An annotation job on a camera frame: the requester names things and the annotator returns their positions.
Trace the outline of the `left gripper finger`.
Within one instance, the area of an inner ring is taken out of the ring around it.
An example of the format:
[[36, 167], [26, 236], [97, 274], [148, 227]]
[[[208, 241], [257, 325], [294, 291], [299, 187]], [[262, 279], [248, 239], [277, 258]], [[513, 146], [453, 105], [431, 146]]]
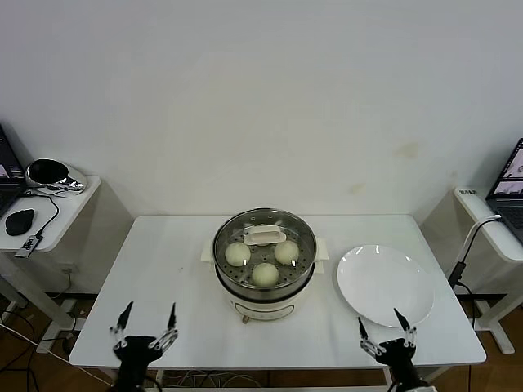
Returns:
[[132, 311], [133, 301], [130, 301], [125, 310], [119, 315], [117, 323], [110, 327], [110, 335], [114, 338], [114, 349], [125, 345], [125, 330]]
[[153, 350], [167, 350], [177, 338], [176, 303], [173, 303], [165, 331], [160, 337], [155, 338], [149, 343], [148, 347]]

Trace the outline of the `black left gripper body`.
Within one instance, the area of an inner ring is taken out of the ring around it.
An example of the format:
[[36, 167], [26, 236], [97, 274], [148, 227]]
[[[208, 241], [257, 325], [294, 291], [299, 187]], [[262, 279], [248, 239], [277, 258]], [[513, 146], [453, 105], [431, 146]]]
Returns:
[[154, 336], [126, 336], [114, 346], [114, 353], [120, 360], [156, 360], [155, 342]]

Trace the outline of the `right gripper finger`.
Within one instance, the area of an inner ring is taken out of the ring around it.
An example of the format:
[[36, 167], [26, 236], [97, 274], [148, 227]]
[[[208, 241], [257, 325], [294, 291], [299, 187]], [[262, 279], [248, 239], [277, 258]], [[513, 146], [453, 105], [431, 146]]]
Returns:
[[407, 320], [407, 318], [397, 308], [394, 308], [394, 312], [400, 323], [400, 326], [402, 327], [403, 331], [405, 332], [404, 347], [415, 349], [416, 348], [417, 328], [412, 327], [410, 325], [409, 321]]
[[369, 338], [369, 334], [363, 324], [361, 318], [358, 318], [359, 334], [360, 334], [360, 348], [367, 354], [381, 354], [380, 346]]

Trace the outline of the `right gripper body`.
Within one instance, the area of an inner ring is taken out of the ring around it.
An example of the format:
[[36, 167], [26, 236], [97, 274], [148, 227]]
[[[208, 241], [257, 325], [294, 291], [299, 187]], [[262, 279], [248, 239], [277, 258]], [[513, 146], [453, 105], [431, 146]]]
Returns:
[[412, 363], [413, 343], [406, 339], [395, 339], [378, 344], [378, 362], [381, 364]]

